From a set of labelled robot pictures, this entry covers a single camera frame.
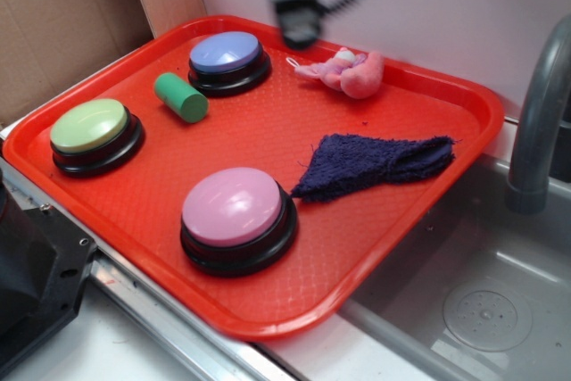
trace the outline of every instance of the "cardboard box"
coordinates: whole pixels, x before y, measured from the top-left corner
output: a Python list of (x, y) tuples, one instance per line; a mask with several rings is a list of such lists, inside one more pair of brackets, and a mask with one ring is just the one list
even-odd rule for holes
[(152, 37), (140, 0), (0, 0), (0, 128)]

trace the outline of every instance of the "blue towel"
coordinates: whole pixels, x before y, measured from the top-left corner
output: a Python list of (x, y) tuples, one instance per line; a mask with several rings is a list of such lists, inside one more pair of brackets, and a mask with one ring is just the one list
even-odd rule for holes
[(292, 197), (306, 203), (327, 202), (382, 183), (431, 178), (454, 159), (452, 145), (447, 136), (427, 140), (325, 136)]

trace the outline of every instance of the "plastic tray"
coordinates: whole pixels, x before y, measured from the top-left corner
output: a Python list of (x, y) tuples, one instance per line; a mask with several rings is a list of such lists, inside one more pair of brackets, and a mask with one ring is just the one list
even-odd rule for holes
[[(259, 87), (211, 99), (206, 118), (186, 124), (153, 92), (167, 71), (185, 79), (188, 55), (205, 36), (253, 33), (273, 71)], [(191, 21), (80, 83), (32, 113), (8, 137), (4, 156), (55, 201), (122, 253), (191, 311), (244, 340), (282, 337), (332, 314), (419, 218), (477, 158), (503, 122), (484, 87), (386, 59), (379, 94), (351, 98), (295, 77), (339, 46), (296, 53), (276, 29), (230, 16)], [(49, 131), (71, 107), (99, 97), (124, 103), (146, 131), (141, 151), (96, 178), (68, 178), (51, 159)], [(331, 203), (296, 201), (300, 227), (287, 255), (257, 274), (233, 279), (195, 270), (179, 243), (182, 203), (215, 171), (248, 166), (291, 190), (320, 139), (332, 133), (424, 139), (448, 135), (456, 160), (437, 178), (376, 186)]]

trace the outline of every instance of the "sink basin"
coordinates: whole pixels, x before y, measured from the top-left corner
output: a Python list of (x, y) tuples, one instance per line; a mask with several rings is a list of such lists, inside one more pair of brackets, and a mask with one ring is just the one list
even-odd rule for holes
[(571, 190), (518, 215), (508, 169), (482, 156), (342, 316), (437, 379), (571, 379)]

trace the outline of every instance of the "pink plush toy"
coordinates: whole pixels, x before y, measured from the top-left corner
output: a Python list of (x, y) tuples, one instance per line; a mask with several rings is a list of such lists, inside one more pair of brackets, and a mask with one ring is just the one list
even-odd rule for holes
[(383, 78), (383, 57), (376, 51), (355, 55), (341, 48), (326, 62), (301, 66), (290, 62), (295, 74), (305, 79), (321, 79), (330, 88), (343, 91), (351, 98), (367, 98), (375, 94)]

